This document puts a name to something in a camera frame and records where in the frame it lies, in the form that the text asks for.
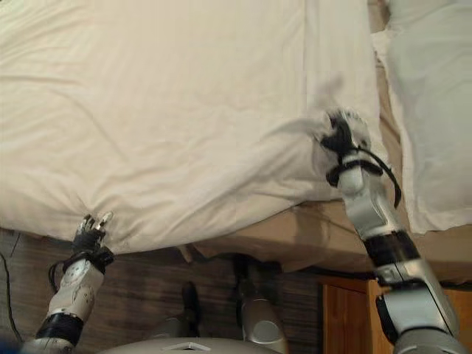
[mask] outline white blanket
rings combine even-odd
[[[335,191],[313,141],[357,110],[385,156],[365,0],[0,2],[0,226],[142,251]]]

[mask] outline wooden cabinet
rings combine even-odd
[[[323,285],[324,354],[392,354],[378,318],[374,280],[319,277]],[[472,292],[445,291],[460,319],[461,340],[472,350]]]

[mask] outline floor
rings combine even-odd
[[[24,339],[30,339],[42,323],[52,297],[48,267],[66,259],[70,245],[0,230],[0,251],[10,267],[13,314],[18,330]],[[252,273],[263,293],[276,303],[291,353],[320,353],[321,292],[314,274],[277,275],[272,270],[255,269]],[[0,271],[0,336],[11,339],[4,280],[4,272]],[[105,284],[76,353],[97,353],[145,338],[159,321],[180,312],[181,285],[187,280],[198,288],[204,312],[201,329],[213,337],[240,339],[232,298],[231,260],[226,257],[188,264],[178,250],[165,249],[120,255],[108,267]]]

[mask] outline pillowcase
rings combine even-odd
[[[416,233],[472,223],[472,4],[391,0],[372,35],[403,146],[403,191]]]

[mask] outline black wire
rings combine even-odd
[[[63,261],[59,261],[54,263],[49,267],[49,272],[48,272],[48,280],[49,284],[51,285],[51,289],[56,294],[58,292],[58,286],[56,285],[56,269],[57,267],[62,263]]]
[[[397,179],[395,178],[395,175],[393,174],[392,172],[392,169],[390,167],[388,167],[385,162],[382,161],[382,159],[380,157],[378,157],[377,155],[375,155],[372,151],[370,150],[367,150],[367,149],[364,149],[363,147],[354,147],[353,150],[357,150],[357,151],[362,151],[363,153],[366,153],[367,155],[369,155],[370,157],[372,157],[377,163],[378,165],[381,167],[382,170],[385,171],[385,173],[388,175],[388,177],[390,178],[390,180],[392,181],[393,183],[393,186],[395,188],[395,202],[394,202],[394,206],[395,208],[398,207],[398,204],[400,204],[400,201],[401,201],[401,188],[400,188],[400,185],[398,184],[398,181]]]
[[[13,333],[15,334],[16,339],[23,343],[23,339],[21,334],[16,329],[15,319],[13,318],[12,312],[12,298],[10,292],[10,272],[8,271],[7,260],[5,259],[4,255],[0,252],[1,260],[3,261],[3,266],[5,268],[5,275],[7,276],[7,309],[8,309],[8,319],[10,320],[10,326],[12,328]]]

